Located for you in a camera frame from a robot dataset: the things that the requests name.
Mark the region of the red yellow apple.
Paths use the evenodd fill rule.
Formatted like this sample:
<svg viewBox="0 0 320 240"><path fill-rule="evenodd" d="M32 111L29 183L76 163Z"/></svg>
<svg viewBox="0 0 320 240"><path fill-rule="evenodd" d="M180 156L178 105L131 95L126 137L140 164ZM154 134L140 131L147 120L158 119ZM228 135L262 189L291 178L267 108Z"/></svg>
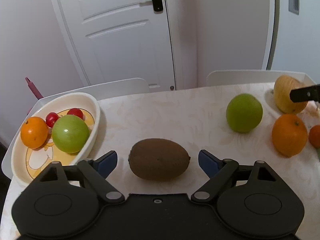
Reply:
<svg viewBox="0 0 320 240"><path fill-rule="evenodd" d="M305 87L304 83L294 77L281 75L274 83L273 97L276 106L285 114L298 114L303 111L307 102L292 102L290 92L293 89Z"/></svg>

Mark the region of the small tangerine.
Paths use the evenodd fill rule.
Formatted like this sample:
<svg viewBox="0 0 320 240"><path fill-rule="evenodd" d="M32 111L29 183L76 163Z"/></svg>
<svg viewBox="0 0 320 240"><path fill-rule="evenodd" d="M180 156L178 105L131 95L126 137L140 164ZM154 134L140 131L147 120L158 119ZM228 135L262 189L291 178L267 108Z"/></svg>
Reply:
<svg viewBox="0 0 320 240"><path fill-rule="evenodd" d="M309 142L315 148L320 148L320 125L315 125L310 129Z"/></svg>

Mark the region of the large orange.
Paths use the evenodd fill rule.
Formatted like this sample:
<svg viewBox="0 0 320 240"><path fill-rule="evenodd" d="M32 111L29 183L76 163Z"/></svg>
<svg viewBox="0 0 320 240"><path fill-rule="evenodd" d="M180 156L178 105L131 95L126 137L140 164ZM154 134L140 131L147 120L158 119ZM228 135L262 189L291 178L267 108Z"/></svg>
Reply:
<svg viewBox="0 0 320 240"><path fill-rule="evenodd" d="M308 130L302 119L294 114L283 114L272 128L274 148L283 156L291 158L298 155L308 140Z"/></svg>

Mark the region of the brown kiwi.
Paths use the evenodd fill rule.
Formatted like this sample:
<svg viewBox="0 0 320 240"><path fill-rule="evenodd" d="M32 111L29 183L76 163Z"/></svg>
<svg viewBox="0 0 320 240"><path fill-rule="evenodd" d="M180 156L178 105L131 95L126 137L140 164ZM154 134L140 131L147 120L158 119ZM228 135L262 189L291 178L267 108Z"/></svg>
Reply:
<svg viewBox="0 0 320 240"><path fill-rule="evenodd" d="M190 156L174 141L149 138L132 146L128 162L131 171L141 179L169 181L187 170Z"/></svg>

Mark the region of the green apple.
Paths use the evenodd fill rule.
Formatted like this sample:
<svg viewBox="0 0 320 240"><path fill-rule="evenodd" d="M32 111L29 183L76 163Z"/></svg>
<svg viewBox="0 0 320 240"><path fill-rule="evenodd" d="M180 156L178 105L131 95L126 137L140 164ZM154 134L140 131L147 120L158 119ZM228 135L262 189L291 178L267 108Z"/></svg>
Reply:
<svg viewBox="0 0 320 240"><path fill-rule="evenodd" d="M90 131L86 123L75 115L60 117L52 128L52 140L62 152L79 152L89 138Z"/></svg>
<svg viewBox="0 0 320 240"><path fill-rule="evenodd" d="M255 129L263 118L263 107L253 95L243 93L235 96L226 109L229 127L238 133L248 133Z"/></svg>

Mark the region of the green apple in bowl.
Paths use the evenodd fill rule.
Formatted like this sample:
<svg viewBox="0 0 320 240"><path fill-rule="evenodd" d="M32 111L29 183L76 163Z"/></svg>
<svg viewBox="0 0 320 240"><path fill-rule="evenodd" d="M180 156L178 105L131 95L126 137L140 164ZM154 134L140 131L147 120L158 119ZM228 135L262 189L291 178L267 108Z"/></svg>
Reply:
<svg viewBox="0 0 320 240"><path fill-rule="evenodd" d="M79 152L89 138L90 131L86 123L75 115L60 117L52 128L52 140L62 152Z"/></svg>

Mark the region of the white wardrobe door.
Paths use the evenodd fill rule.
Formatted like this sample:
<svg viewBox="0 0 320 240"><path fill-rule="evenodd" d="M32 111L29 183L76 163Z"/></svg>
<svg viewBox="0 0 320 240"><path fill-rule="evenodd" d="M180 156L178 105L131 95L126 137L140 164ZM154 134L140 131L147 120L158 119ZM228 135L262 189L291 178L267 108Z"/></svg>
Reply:
<svg viewBox="0 0 320 240"><path fill-rule="evenodd" d="M266 70L303 72L319 83L319 0L271 0Z"/></svg>

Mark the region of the red cherry tomato right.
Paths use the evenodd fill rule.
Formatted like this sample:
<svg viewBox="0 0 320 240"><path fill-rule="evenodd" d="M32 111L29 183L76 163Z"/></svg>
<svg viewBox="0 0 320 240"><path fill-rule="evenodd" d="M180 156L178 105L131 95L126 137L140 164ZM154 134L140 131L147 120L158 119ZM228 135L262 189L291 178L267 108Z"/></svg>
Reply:
<svg viewBox="0 0 320 240"><path fill-rule="evenodd" d="M67 115L74 115L79 117L80 119L84 120L84 113L82 112L81 109L79 108L71 108L68 112Z"/></svg>

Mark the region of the red cherry tomato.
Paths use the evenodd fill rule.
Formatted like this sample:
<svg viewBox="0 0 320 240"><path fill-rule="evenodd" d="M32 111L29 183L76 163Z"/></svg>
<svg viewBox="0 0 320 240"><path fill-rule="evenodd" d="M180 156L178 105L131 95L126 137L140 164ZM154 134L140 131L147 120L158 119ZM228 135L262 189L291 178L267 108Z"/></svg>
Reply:
<svg viewBox="0 0 320 240"><path fill-rule="evenodd" d="M80 119L84 120L84 113L82 112L81 109L79 108L71 108L68 112L67 115L74 115L79 117Z"/></svg>
<svg viewBox="0 0 320 240"><path fill-rule="evenodd" d="M52 128L59 118L60 116L57 113L50 112L45 119L47 126Z"/></svg>

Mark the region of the white oval duck bowl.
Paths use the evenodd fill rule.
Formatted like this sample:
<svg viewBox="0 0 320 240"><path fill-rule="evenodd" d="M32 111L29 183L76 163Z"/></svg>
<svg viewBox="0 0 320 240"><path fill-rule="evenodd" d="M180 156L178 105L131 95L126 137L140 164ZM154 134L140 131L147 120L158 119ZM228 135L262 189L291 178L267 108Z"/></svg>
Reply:
<svg viewBox="0 0 320 240"><path fill-rule="evenodd" d="M73 165L88 157L95 143L100 122L100 106L95 97L82 92L66 94L45 104L32 116L41 117L45 121L50 112L55 112L62 117L67 115L71 108L82 110L85 116L83 121L90 131L89 138L83 148L74 154L62 152L53 143L52 128L48 127L49 133L46 142L40 148L33 150L23 144L19 132L11 155L12 172L19 184L24 186L30 184L52 161L59 161L62 165Z"/></svg>

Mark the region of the red cherry tomato left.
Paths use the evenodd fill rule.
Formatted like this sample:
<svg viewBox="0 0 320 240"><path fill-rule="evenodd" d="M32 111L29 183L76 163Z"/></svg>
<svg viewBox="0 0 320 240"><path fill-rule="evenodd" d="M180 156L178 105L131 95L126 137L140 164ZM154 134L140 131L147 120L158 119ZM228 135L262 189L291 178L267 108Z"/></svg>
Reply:
<svg viewBox="0 0 320 240"><path fill-rule="evenodd" d="M52 128L59 118L60 116L57 113L50 112L45 119L47 126Z"/></svg>

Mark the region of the orange in bowl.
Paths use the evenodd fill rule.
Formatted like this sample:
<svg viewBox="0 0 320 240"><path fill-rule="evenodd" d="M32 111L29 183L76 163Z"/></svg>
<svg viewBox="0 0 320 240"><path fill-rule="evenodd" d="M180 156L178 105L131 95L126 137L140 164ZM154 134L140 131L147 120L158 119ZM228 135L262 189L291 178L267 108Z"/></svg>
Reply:
<svg viewBox="0 0 320 240"><path fill-rule="evenodd" d="M34 150L46 142L48 133L46 122L41 117L32 116L23 123L20 137L25 146Z"/></svg>

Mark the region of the white chair left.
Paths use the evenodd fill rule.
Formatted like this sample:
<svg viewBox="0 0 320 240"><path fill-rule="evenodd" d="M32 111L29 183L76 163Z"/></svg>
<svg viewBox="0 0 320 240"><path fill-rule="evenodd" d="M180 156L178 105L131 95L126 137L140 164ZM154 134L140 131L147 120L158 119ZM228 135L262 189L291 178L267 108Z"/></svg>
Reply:
<svg viewBox="0 0 320 240"><path fill-rule="evenodd" d="M101 83L97 85L92 85L88 87L82 87L74 90L69 90L66 92L54 94L47 96L38 100L32 109L28 112L27 117L35 114L42 106L51 102L55 98L63 96L65 94L83 92L91 94L98 101L108 98L114 98L117 96L132 95L132 94L142 94L149 93L149 84L142 78L131 78L125 80L112 81L107 83Z"/></svg>

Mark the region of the white chair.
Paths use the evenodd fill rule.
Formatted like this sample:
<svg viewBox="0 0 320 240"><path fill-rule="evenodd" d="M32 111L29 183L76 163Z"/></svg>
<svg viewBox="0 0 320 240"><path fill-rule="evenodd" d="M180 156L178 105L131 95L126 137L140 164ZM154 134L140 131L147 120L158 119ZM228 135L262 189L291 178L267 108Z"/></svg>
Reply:
<svg viewBox="0 0 320 240"><path fill-rule="evenodd" d="M108 98L114 98L117 96L132 95L132 94L142 94L149 93L149 84L142 78L131 78L125 80L112 81L107 83L101 83L97 85L92 85L88 87L82 87L74 90L69 90L66 92L54 94L47 96L38 100L32 109L28 112L27 117L35 114L42 106L51 102L55 98L63 96L65 94L83 92L91 94L98 101Z"/></svg>
<svg viewBox="0 0 320 240"><path fill-rule="evenodd" d="M216 70L207 76L207 86L271 83L282 75L291 76L307 86L316 85L307 74L280 70Z"/></svg>

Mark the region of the white chair right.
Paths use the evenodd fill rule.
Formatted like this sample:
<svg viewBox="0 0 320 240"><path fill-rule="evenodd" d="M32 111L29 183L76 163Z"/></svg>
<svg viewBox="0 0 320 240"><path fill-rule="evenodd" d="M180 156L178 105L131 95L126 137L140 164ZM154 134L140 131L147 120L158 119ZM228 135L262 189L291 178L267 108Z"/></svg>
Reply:
<svg viewBox="0 0 320 240"><path fill-rule="evenodd" d="M207 76L207 86L271 83L282 75L291 76L307 86L316 85L307 74L280 70L216 70Z"/></svg>

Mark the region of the pink handled tool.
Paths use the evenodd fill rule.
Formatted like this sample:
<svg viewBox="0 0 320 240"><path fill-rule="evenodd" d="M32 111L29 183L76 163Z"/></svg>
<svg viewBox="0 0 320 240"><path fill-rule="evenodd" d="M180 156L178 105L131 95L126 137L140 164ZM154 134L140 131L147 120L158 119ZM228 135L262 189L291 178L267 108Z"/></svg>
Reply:
<svg viewBox="0 0 320 240"><path fill-rule="evenodd" d="M34 83L28 77L25 77L25 80L27 82L29 89L31 90L33 95L37 98L37 100L42 99L43 95L40 93L40 91L37 89L37 87L34 85Z"/></svg>

